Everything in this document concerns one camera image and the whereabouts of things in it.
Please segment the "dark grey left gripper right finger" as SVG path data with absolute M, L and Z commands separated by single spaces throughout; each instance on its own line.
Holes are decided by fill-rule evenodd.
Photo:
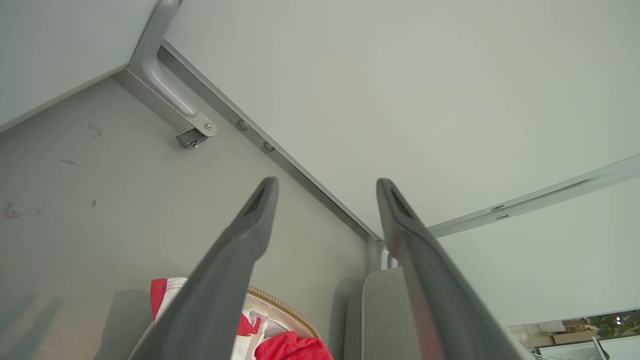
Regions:
M 387 249 L 403 271 L 423 360 L 531 360 L 389 178 L 376 182 Z

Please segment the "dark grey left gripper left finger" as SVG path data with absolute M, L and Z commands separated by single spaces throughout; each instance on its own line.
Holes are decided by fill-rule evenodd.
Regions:
M 264 178 L 133 351 L 133 360 L 229 360 L 254 264 L 269 246 L 279 196 Z

